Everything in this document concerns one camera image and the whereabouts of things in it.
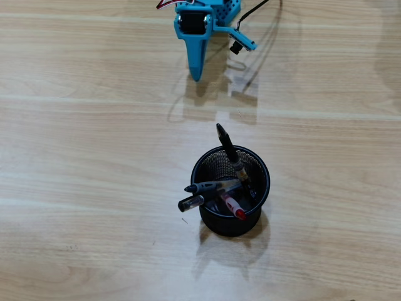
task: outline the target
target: black mesh pen cup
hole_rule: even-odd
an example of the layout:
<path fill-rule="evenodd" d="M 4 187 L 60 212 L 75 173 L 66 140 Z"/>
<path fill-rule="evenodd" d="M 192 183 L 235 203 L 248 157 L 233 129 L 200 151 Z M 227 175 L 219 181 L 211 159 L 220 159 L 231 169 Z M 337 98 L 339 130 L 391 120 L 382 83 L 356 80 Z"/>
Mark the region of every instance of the black mesh pen cup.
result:
<path fill-rule="evenodd" d="M 230 195 L 245 210 L 246 220 L 237 219 L 218 197 L 210 199 L 199 207 L 200 216 L 205 225 L 213 232 L 222 236 L 239 236 L 251 230 L 259 220 L 262 205 L 270 190 L 270 175 L 262 159 L 253 151 L 241 146 L 234 146 L 238 156 L 256 191 L 256 199 L 252 200 L 243 189 L 230 192 Z M 196 163 L 191 175 L 191 184 L 236 179 L 236 173 L 231 166 L 226 152 L 222 147 L 216 147 L 204 154 Z"/>

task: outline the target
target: black cable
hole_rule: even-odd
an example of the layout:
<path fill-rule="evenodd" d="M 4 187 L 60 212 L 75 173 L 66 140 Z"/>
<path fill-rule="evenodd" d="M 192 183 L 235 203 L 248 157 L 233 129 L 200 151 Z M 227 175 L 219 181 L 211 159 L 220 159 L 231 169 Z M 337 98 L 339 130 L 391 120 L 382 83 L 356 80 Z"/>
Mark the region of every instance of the black cable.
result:
<path fill-rule="evenodd" d="M 241 25 L 241 22 L 244 21 L 250 14 L 252 14 L 253 12 L 255 12 L 255 10 L 259 9 L 260 7 L 262 7 L 263 5 L 265 5 L 267 2 L 269 2 L 269 0 L 263 0 L 262 2 L 260 2 L 257 6 L 255 6 L 254 8 L 252 8 L 250 11 L 248 11 L 244 16 L 242 16 L 240 18 L 240 20 L 237 23 L 237 29 L 239 30 L 239 26 Z"/>

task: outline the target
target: blue plastic bracket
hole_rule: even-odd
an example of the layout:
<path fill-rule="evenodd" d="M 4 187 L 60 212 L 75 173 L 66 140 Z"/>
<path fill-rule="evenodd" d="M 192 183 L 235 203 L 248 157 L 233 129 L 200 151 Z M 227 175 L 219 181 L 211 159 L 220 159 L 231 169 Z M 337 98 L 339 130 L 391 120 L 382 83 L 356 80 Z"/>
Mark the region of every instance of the blue plastic bracket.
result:
<path fill-rule="evenodd" d="M 234 28 L 226 27 L 241 10 L 241 0 L 196 0 L 194 4 L 177 3 L 174 21 L 175 32 L 187 47 L 190 74 L 198 82 L 201 79 L 207 44 L 215 32 L 227 33 L 248 51 L 255 50 L 257 45 Z M 185 34 L 180 29 L 182 12 L 196 11 L 206 15 L 204 34 Z"/>

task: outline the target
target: wire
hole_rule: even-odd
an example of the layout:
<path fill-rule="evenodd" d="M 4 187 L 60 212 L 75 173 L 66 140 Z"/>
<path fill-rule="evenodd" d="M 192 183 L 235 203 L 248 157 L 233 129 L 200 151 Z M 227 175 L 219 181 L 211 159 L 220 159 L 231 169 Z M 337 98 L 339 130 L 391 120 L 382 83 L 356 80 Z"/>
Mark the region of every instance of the wire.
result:
<path fill-rule="evenodd" d="M 167 2 L 165 2 L 165 0 L 161 0 L 161 2 L 159 2 L 159 4 L 156 6 L 156 8 L 162 9 L 162 8 L 165 8 L 166 6 L 169 6 L 174 3 L 179 3 L 179 2 L 186 2 L 189 4 L 193 4 L 195 2 L 195 0 L 171 0 L 171 1 L 167 1 Z"/>
<path fill-rule="evenodd" d="M 239 26 L 241 25 L 241 22 L 244 21 L 250 14 L 252 14 L 253 12 L 255 12 L 255 10 L 259 9 L 260 7 L 262 7 L 263 5 L 265 5 L 267 2 L 269 2 L 269 0 L 263 0 L 262 2 L 260 2 L 257 6 L 255 6 L 254 8 L 252 8 L 250 11 L 248 11 L 244 16 L 242 16 L 240 18 L 240 20 L 237 23 L 237 31 L 239 30 Z"/>

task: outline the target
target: black pen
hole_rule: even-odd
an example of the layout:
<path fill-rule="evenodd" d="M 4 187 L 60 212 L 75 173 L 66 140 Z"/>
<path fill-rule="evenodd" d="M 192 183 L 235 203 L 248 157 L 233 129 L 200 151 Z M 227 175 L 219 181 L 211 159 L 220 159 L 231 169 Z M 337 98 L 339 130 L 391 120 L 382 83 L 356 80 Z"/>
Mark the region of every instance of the black pen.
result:
<path fill-rule="evenodd" d="M 255 193 L 255 190 L 251 183 L 251 180 L 245 171 L 244 165 L 242 164 L 241 160 L 239 159 L 237 151 L 235 150 L 235 148 L 231 142 L 230 136 L 228 136 L 227 132 L 223 129 L 221 124 L 217 124 L 216 127 L 217 127 L 217 134 L 219 135 L 219 140 L 221 142 L 221 145 L 223 146 L 223 148 L 227 154 L 227 157 L 230 160 L 231 165 L 237 174 L 238 179 L 241 181 L 242 186 L 251 195 L 251 197 L 255 198 L 256 193 Z"/>
<path fill-rule="evenodd" d="M 203 193 L 205 191 L 213 191 L 213 190 L 221 190 L 224 189 L 226 191 L 230 191 L 233 189 L 237 189 L 241 187 L 241 182 L 239 179 L 226 180 L 226 181 L 214 181 L 214 182 L 202 182 L 202 183 L 193 183 L 190 186 L 184 188 L 184 190 L 188 193 Z"/>

